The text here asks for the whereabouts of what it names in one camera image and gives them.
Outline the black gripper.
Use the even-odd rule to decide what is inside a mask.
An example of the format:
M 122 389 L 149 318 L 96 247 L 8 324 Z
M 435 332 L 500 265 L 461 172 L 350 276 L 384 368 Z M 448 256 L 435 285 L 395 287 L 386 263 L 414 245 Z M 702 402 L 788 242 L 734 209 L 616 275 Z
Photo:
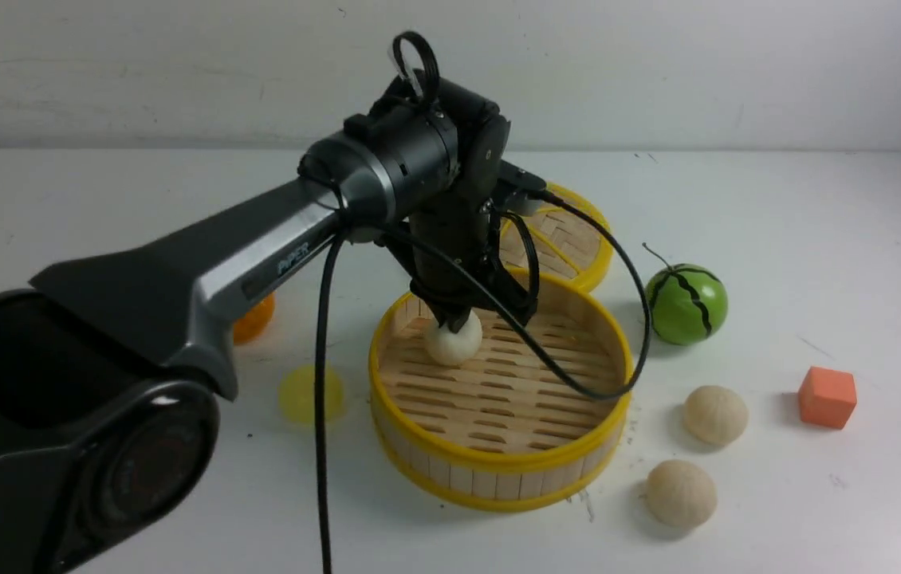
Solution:
M 471 206 L 453 192 L 437 196 L 395 225 L 396 234 L 384 232 L 384 248 L 409 273 L 410 290 L 428 306 L 441 329 L 458 333 L 472 309 L 495 310 L 477 285 L 490 292 L 520 324 L 537 311 L 538 272 L 527 285 L 502 264 L 502 222 L 517 224 L 526 257 L 538 257 L 523 217 L 499 211 L 487 199 Z

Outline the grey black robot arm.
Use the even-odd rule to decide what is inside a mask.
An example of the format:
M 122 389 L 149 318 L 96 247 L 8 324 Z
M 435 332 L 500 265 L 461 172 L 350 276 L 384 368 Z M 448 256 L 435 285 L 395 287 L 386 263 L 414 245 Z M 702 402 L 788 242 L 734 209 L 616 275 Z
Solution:
M 451 81 L 395 80 L 302 156 L 291 182 L 147 245 L 47 266 L 0 294 L 0 573 L 64 573 L 171 512 L 205 473 L 232 332 L 326 246 L 378 242 L 440 326 L 494 295 L 492 199 L 511 124 Z

